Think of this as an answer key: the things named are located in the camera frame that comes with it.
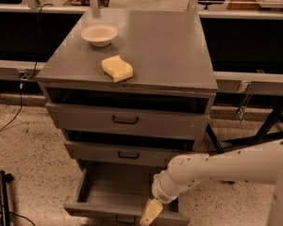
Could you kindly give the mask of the grey metal rail barrier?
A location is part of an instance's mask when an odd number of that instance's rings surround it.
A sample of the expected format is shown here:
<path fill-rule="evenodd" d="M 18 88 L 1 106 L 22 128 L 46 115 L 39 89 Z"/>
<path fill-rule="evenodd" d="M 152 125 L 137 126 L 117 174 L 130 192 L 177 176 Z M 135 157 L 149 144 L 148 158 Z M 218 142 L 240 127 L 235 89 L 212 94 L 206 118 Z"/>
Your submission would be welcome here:
<path fill-rule="evenodd" d="M 283 14 L 269 11 L 198 10 L 221 93 L 239 91 L 248 83 L 251 93 L 283 90 Z M 33 71 L 45 63 L 65 38 L 103 15 L 124 20 L 117 8 L 46 8 L 42 13 L 0 9 L 0 80 L 16 79 L 19 70 Z"/>

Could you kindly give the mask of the white paper bowl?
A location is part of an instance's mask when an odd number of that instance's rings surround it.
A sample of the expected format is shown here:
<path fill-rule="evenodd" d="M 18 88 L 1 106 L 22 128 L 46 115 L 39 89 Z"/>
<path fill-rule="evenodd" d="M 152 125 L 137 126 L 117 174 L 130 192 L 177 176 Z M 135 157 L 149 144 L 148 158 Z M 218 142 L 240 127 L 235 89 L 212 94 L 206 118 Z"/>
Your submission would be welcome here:
<path fill-rule="evenodd" d="M 95 47 L 105 47 L 118 36 L 118 29 L 110 24 L 93 24 L 81 31 L 81 37 Z"/>

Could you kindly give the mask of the grey bottom drawer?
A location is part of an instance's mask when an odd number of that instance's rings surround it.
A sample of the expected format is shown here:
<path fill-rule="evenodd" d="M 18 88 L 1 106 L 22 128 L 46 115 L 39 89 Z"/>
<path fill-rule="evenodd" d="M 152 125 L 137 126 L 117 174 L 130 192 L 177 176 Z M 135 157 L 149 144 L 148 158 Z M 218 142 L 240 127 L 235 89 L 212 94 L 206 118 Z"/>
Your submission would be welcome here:
<path fill-rule="evenodd" d="M 85 164 L 73 202 L 64 209 L 74 217 L 100 218 L 120 226 L 141 226 L 151 197 L 153 176 L 161 168 L 117 163 Z"/>

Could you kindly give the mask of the grey drawer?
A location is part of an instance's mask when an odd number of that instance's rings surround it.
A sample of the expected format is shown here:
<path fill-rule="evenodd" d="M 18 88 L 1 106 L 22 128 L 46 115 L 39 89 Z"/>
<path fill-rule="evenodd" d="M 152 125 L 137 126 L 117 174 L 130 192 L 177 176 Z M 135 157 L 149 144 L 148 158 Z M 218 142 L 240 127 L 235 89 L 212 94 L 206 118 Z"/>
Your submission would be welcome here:
<path fill-rule="evenodd" d="M 140 137 L 197 140 L 209 115 L 128 108 L 47 103 L 58 129 Z"/>
<path fill-rule="evenodd" d="M 166 167 L 173 157 L 187 153 L 183 150 L 74 141 L 66 141 L 64 146 L 73 159 L 150 167 Z"/>
<path fill-rule="evenodd" d="M 120 226 L 141 226 L 151 197 L 153 176 L 161 168 L 117 163 L 85 164 L 73 202 L 64 209 L 74 217 L 100 218 Z"/>

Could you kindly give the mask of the grey metal drawer cabinet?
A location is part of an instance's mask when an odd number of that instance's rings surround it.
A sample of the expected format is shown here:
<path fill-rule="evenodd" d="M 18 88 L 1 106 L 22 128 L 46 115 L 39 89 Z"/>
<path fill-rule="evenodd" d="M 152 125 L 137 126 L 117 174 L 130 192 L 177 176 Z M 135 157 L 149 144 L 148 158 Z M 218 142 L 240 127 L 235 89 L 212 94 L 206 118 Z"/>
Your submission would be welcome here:
<path fill-rule="evenodd" d="M 179 10 L 117 9 L 122 22 L 108 15 L 87 17 L 47 61 L 37 77 L 47 103 L 209 115 L 217 82 L 199 17 Z M 118 36 L 105 47 L 95 47 L 81 37 L 93 24 L 113 25 Z M 114 56 L 133 67 L 131 78 L 114 83 L 103 71 L 102 60 Z M 66 141 L 187 153 L 203 138 L 60 130 Z"/>

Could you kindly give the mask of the black stand left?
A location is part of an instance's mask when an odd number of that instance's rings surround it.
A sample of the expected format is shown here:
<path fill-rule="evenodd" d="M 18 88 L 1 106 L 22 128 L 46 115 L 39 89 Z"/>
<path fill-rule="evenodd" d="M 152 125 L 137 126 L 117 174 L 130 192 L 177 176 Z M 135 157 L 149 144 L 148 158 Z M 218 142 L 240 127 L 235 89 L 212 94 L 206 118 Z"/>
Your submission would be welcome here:
<path fill-rule="evenodd" d="M 0 219 L 1 226 L 11 226 L 9 206 L 8 206 L 8 190 L 7 184 L 11 182 L 13 176 L 0 170 Z"/>

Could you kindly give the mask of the grey top drawer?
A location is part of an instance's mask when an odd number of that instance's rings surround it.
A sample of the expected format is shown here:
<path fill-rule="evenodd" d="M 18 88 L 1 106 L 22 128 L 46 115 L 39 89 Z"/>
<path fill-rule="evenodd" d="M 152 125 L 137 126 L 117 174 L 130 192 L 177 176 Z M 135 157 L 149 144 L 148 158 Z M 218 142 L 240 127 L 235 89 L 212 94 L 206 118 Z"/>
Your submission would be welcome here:
<path fill-rule="evenodd" d="M 128 108 L 47 103 L 58 129 L 140 137 L 197 140 L 209 115 Z"/>

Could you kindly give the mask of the black floor stand right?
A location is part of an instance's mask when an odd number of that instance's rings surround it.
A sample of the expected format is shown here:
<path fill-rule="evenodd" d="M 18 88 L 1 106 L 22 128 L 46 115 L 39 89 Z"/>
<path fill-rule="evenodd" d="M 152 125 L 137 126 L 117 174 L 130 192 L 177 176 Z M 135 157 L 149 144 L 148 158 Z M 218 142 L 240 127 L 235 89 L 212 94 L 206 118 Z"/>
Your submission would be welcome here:
<path fill-rule="evenodd" d="M 224 153 L 223 145 L 228 145 L 228 148 L 235 148 L 240 146 L 251 146 L 263 142 L 270 142 L 279 138 L 283 138 L 283 132 L 269 133 L 271 128 L 278 122 L 283 123 L 283 95 L 269 114 L 265 122 L 261 125 L 257 133 L 252 137 L 242 137 L 237 139 L 230 139 L 221 143 L 215 136 L 210 125 L 207 126 L 206 132 L 217 153 Z"/>

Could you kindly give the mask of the yellow wavy sponge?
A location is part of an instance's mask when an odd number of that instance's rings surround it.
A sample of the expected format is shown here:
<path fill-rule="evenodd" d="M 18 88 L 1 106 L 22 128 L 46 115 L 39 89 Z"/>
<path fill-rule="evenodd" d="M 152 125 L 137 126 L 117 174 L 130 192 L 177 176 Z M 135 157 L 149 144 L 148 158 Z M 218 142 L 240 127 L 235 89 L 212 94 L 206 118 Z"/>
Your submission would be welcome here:
<path fill-rule="evenodd" d="M 114 83 L 124 81 L 133 76 L 133 67 L 119 56 L 112 56 L 102 60 L 102 69 Z"/>

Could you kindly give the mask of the grey middle drawer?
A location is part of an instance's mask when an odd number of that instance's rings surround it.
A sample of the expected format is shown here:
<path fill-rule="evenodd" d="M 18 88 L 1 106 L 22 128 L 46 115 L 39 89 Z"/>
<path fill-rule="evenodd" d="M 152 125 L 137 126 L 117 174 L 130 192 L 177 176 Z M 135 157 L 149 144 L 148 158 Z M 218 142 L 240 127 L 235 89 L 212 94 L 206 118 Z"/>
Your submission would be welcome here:
<path fill-rule="evenodd" d="M 173 157 L 187 153 L 183 150 L 74 141 L 66 141 L 64 146 L 73 159 L 150 167 L 166 167 Z"/>

